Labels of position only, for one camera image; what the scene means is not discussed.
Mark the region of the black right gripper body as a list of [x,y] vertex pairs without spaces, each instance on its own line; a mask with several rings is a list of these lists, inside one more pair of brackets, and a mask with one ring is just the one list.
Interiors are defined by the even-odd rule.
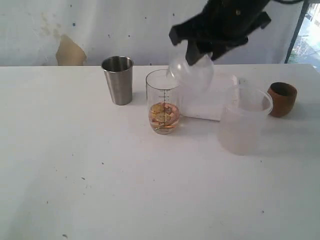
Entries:
[[248,35],[271,22],[264,11],[268,0],[209,0],[199,14],[196,40],[215,61],[248,42]]

